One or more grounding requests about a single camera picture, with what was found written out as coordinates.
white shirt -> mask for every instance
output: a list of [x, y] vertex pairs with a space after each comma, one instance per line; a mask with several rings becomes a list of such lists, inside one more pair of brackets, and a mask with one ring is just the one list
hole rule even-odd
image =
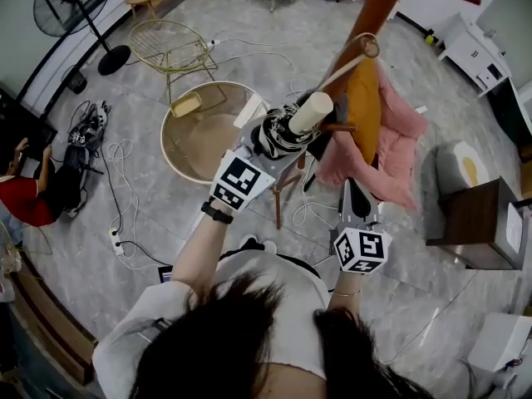
[[[313, 321], [314, 311], [325, 309], [329, 302], [325, 283], [297, 264], [257, 250], [224, 259], [214, 281], [249, 270], [261, 274], [254, 283], [258, 288], [272, 282], [283, 286], [283, 299], [274, 315], [269, 361], [299, 367], [325, 379], [319, 333]], [[92, 362], [107, 399], [129, 396], [140, 356], [150, 336], [156, 335], [150, 332], [156, 330], [153, 321], [175, 320], [185, 313], [190, 291], [188, 285], [176, 281], [148, 287], [124, 320], [98, 344]]]

pink cloth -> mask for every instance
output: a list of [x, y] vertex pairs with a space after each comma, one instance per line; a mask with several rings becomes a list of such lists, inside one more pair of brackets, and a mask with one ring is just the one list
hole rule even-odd
[[417, 141], [425, 133], [428, 123], [397, 95], [378, 63], [377, 74], [381, 97], [381, 129], [377, 145], [379, 169], [366, 164], [349, 132], [335, 131], [319, 162], [316, 176], [331, 186], [340, 186], [347, 177], [352, 177], [378, 199], [415, 209], [410, 179]]

black pants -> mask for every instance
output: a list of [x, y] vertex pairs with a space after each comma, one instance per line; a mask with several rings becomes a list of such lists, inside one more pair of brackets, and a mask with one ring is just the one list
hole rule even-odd
[[[41, 175], [42, 163], [39, 164], [33, 179]], [[75, 209], [81, 201], [80, 173], [68, 165], [62, 165], [56, 173], [56, 168], [48, 163], [47, 189], [39, 195], [46, 201], [52, 218], [57, 220], [64, 209]]]
[[[259, 244], [257, 241], [255, 241], [253, 238], [250, 238], [246, 241], [246, 243], [242, 246], [240, 249], [230, 250], [225, 254], [222, 254], [219, 257], [219, 260], [222, 261], [223, 259], [232, 256], [233, 254], [240, 253], [240, 251], [244, 251], [245, 249], [257, 249], [260, 251], [264, 251], [264, 245]], [[313, 268], [310, 264], [303, 262], [302, 260], [295, 259], [294, 257], [285, 256], [283, 254], [277, 254], [281, 259], [288, 260], [289, 262], [292, 262], [293, 264], [297, 264], [297, 266], [306, 269], [313, 275], [316, 275], [319, 278], [318, 272], [316, 272], [316, 269]]]

tile floor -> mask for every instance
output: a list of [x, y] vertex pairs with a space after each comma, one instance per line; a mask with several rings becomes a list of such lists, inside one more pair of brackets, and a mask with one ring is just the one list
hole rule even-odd
[[[160, 15], [198, 30], [206, 40], [226, 40], [213, 58], [250, 52], [279, 52], [295, 66], [294, 90], [315, 85], [341, 48], [363, 0], [278, 0], [269, 12], [269, 0], [169, 0]], [[108, 39], [111, 45], [126, 42], [132, 21]], [[254, 46], [232, 40], [266, 42]], [[386, 362], [412, 377], [438, 397], [466, 397], [467, 373], [458, 359], [466, 357], [489, 312], [519, 312], [530, 295], [532, 270], [477, 272], [436, 248], [426, 248], [425, 237], [441, 228], [436, 205], [434, 147], [462, 139], [474, 146], [490, 175], [503, 176], [519, 192], [519, 163], [514, 146], [497, 125], [485, 98], [478, 99], [471, 84], [456, 69], [439, 63], [435, 50], [420, 33], [395, 19], [379, 34], [381, 58], [397, 91], [414, 107], [425, 105], [429, 128], [421, 138], [412, 188], [418, 211], [385, 204], [386, 229], [393, 236], [389, 262], [367, 277], [362, 295], [362, 316], [372, 325], [378, 351]], [[96, 72], [101, 50], [84, 73], [88, 87], [79, 96], [65, 91], [53, 108], [50, 122], [59, 130], [54, 156], [61, 159], [67, 126], [77, 105], [85, 99], [105, 99], [112, 106], [104, 153], [111, 142], [130, 139], [131, 156], [126, 176], [139, 195], [136, 241], [154, 257], [175, 261], [200, 214], [208, 190], [180, 178], [165, 163], [160, 150], [160, 125], [167, 111], [165, 78], [143, 63], [125, 66], [102, 77]], [[252, 55], [220, 64], [218, 80], [251, 86], [268, 103], [283, 102], [292, 68], [282, 57]], [[207, 80], [203, 74], [187, 76], [173, 84], [174, 96]], [[104, 170], [102, 160], [96, 167]], [[111, 176], [121, 208], [130, 201], [118, 175]], [[63, 221], [43, 231], [52, 243], [47, 251], [40, 232], [24, 229], [32, 260], [52, 291], [96, 337], [103, 338], [126, 314], [145, 287], [158, 283], [157, 269], [136, 253], [129, 270], [112, 252], [107, 230], [116, 211], [106, 176], [91, 175], [90, 200], [73, 221]], [[309, 198], [336, 204], [337, 191], [318, 183]], [[327, 257], [327, 227], [309, 215], [296, 226], [292, 214], [302, 203], [300, 188], [283, 195], [283, 228], [275, 229], [273, 201], [264, 195], [240, 214], [229, 229], [224, 248], [233, 248], [247, 233], [273, 239], [280, 252], [316, 264]], [[317, 209], [329, 223], [331, 210]], [[133, 239], [133, 212], [124, 216], [122, 239]], [[331, 284], [337, 276], [336, 259], [317, 266]]]

black and white marker cube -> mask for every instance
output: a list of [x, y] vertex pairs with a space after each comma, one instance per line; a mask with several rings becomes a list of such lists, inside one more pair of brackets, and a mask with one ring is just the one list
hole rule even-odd
[[334, 249], [343, 271], [371, 273], [388, 260], [383, 234], [345, 228], [334, 241]]
[[275, 178], [228, 150], [222, 158], [210, 194], [236, 211], [261, 195]]

